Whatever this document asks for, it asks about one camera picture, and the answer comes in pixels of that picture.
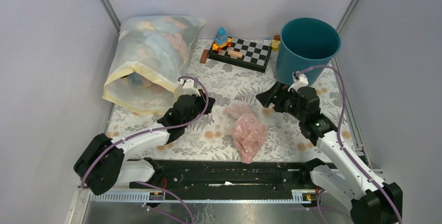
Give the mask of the pink trash bag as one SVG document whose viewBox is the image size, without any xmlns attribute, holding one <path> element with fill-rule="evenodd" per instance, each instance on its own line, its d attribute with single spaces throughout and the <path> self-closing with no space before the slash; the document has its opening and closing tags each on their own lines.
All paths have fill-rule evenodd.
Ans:
<svg viewBox="0 0 442 224">
<path fill-rule="evenodd" d="M 252 163 L 266 141 L 266 126 L 260 122 L 255 111 L 246 104 L 226 107 L 225 113 L 235 120 L 230 133 L 241 162 Z"/>
</svg>

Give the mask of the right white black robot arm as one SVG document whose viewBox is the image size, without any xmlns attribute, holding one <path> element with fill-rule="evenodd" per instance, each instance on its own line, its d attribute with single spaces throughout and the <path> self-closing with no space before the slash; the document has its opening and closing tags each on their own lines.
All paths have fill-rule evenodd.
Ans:
<svg viewBox="0 0 442 224">
<path fill-rule="evenodd" d="M 321 112 L 314 88 L 298 81 L 291 86 L 276 82 L 268 91 L 256 95 L 263 107 L 274 106 L 299 122 L 302 135 L 323 152 L 340 171 L 337 175 L 319 159 L 306 164 L 300 184 L 319 186 L 350 212 L 353 223 L 401 223 L 403 192 L 396 183 L 386 183 L 341 140 L 333 122 Z"/>
</svg>

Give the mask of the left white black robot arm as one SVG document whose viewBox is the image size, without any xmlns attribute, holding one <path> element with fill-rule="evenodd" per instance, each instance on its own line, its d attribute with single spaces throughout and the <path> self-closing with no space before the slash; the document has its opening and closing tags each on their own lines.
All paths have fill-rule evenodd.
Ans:
<svg viewBox="0 0 442 224">
<path fill-rule="evenodd" d="M 142 181 L 149 188 L 160 185 L 161 173 L 146 160 L 131 158 L 147 149 L 179 139 L 198 116 L 211 113 L 216 100 L 201 92 L 181 95 L 157 122 L 128 137 L 115 140 L 96 135 L 73 166 L 82 186 L 101 195 L 118 184 Z"/>
</svg>

